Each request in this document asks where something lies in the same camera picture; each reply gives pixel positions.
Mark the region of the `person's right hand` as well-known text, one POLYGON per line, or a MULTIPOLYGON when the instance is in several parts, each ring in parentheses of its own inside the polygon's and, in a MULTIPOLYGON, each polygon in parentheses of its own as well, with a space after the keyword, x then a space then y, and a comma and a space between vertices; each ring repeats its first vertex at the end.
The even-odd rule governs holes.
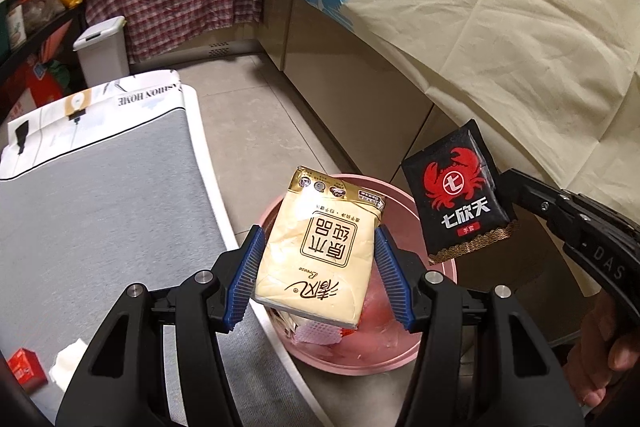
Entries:
POLYGON ((632 369, 639 360, 639 335, 617 336, 614 299, 605 291, 585 315, 580 338, 563 366, 564 376, 580 405, 597 407, 615 373, 632 369))

